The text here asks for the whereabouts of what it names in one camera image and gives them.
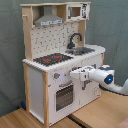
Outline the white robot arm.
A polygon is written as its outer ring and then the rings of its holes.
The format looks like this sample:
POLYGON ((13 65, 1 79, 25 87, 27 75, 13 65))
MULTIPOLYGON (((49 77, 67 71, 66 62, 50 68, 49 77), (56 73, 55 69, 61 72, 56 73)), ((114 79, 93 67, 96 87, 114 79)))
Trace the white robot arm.
POLYGON ((85 66, 70 72, 70 76, 80 81, 95 81, 108 91, 128 96, 128 79, 122 87, 114 83, 114 70, 109 65, 103 65, 96 69, 93 66, 85 66))

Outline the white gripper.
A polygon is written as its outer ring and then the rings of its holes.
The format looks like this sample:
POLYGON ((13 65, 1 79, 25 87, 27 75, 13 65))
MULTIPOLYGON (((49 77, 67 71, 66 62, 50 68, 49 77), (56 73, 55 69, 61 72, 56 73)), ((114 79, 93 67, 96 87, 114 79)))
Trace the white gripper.
POLYGON ((74 79, 78 79, 80 81, 86 81, 89 79, 89 72, 92 70, 92 67, 85 66, 74 71, 70 72, 70 76, 74 79))

